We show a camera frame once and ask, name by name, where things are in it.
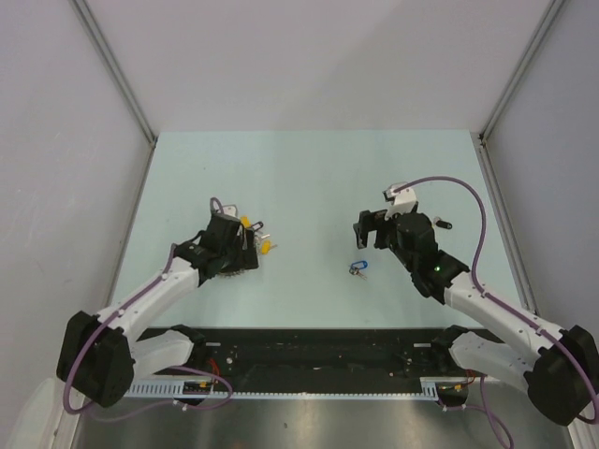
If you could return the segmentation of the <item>metal band with key rings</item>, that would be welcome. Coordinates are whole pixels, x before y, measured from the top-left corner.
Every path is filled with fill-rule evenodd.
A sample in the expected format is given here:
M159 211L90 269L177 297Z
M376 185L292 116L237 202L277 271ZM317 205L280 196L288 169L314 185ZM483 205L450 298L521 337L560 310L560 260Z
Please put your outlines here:
M227 268L220 271L216 277L222 279L232 279L245 274L247 271L248 268Z

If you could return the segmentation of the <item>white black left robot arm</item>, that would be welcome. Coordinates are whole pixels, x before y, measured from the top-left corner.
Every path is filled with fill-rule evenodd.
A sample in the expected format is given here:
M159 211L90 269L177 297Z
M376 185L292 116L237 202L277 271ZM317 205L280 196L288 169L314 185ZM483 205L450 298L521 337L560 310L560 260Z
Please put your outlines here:
M208 359L201 332L176 325L149 339L142 335L162 313L207 281L258 268L262 228L260 222L239 218L232 208L215 211L206 229L171 245L165 266L128 297L93 314L75 313L67 322L56 368L65 384L65 411L80 414L87 409L72 406L72 391L91 405L108 408L138 379L164 369L201 371Z

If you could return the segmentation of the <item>silver key with blue tag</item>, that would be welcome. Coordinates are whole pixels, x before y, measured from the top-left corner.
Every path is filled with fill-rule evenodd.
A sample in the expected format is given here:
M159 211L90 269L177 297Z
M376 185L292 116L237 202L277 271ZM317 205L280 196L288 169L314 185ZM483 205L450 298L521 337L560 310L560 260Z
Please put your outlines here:
M362 280L366 280L367 276L363 273L363 270L361 271L357 271L357 270L352 270L349 266L348 272L352 275L352 276L356 276Z

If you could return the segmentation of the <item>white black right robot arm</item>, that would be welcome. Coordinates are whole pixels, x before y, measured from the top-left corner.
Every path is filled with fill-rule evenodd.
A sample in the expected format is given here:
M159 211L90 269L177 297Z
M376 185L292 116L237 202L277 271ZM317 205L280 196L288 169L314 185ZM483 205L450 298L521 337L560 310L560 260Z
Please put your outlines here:
M561 426L598 405L598 348L589 331L565 329L497 298L475 280L472 268L439 248L423 213L364 210L353 229L360 249L374 233L375 248L394 254L420 295L471 317L499 338L488 342L451 327L449 341L431 352L439 373L465 368L488 374L526 393L541 414Z

